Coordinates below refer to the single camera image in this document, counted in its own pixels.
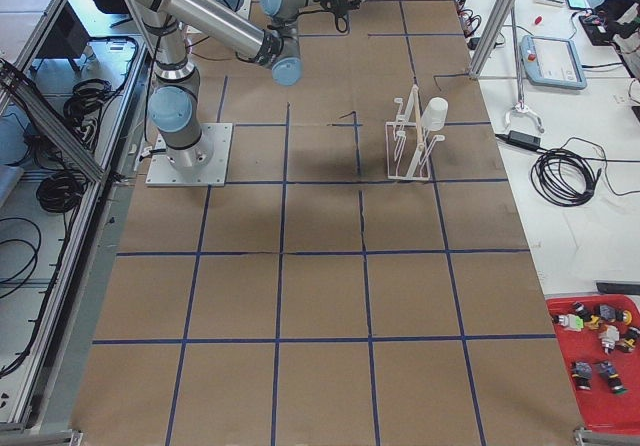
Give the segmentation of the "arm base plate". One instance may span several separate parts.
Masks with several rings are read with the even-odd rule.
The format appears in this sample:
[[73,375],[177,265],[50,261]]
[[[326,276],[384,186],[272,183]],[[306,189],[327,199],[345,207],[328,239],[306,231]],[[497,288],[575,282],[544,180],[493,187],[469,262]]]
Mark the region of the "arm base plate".
[[233,136],[232,123],[202,123],[198,143],[189,149],[168,147],[161,133],[146,176],[151,187],[223,187]]

